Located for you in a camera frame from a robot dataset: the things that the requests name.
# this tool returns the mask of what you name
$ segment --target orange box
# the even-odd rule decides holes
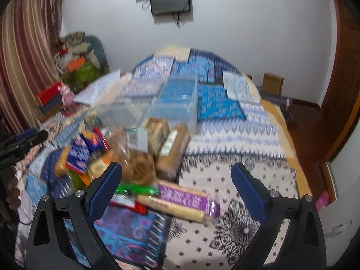
[[[81,67],[82,65],[84,65],[86,63],[86,60],[84,57],[80,57],[77,58],[75,60],[72,60],[69,65],[68,68],[70,70],[70,72],[75,71],[77,68]]]

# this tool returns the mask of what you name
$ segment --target patterned bedspread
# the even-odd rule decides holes
[[[133,72],[136,85],[132,86],[127,96],[142,92],[138,82],[154,82],[146,90],[152,94],[159,89],[155,83],[157,79],[196,74],[201,96],[214,96],[215,101],[224,104],[226,108],[215,114],[218,106],[213,106],[209,100],[202,101],[203,109],[198,116],[199,134],[190,141],[179,180],[182,186],[217,194],[221,202],[221,216],[214,226],[173,218],[169,221],[170,230],[163,235],[167,238],[167,244],[158,256],[159,260],[153,264],[157,267],[150,267],[148,263],[135,263],[132,266],[123,263],[119,255],[126,251],[127,257],[130,257],[131,248],[119,242],[119,237],[111,230],[101,230],[102,225],[118,220],[121,212],[114,211],[110,217],[107,214],[107,220],[99,221],[97,229],[101,231],[108,249],[125,269],[141,269],[143,266],[166,270],[231,269],[259,228],[259,223],[251,219],[231,181],[230,169],[237,162],[242,162],[267,188],[277,189],[283,196],[298,197],[296,172],[286,161],[279,141],[279,129],[271,123],[259,98],[251,95],[243,74],[209,52],[191,49],[186,56],[182,53],[179,58],[169,59],[166,52],[162,52],[159,57],[150,56],[141,62]],[[29,165],[28,184],[31,185],[27,185],[27,191],[34,202],[47,190],[46,184],[39,181],[46,157],[68,143],[80,120],[79,115],[71,125],[62,129],[62,133],[51,139]],[[58,120],[53,121],[47,125],[58,123]],[[276,259],[288,226],[289,221],[284,220],[266,263]],[[136,241],[135,233],[131,240]]]

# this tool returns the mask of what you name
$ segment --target pink object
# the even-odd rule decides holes
[[[62,98],[63,98],[63,105],[68,108],[74,104],[74,97],[75,94],[70,91],[69,86],[62,83],[61,86],[58,86],[58,90],[60,91]]]
[[[327,205],[330,204],[330,196],[328,191],[324,191],[320,198],[316,201],[315,206],[318,211],[325,208]]]

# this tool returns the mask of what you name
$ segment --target white door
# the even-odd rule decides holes
[[[359,192],[360,178],[335,202],[319,212],[325,236],[327,266],[333,266],[339,260],[360,226]]]

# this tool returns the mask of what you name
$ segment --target striped curtain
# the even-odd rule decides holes
[[[11,0],[0,16],[0,128],[37,127],[35,96],[58,80],[61,0]]]

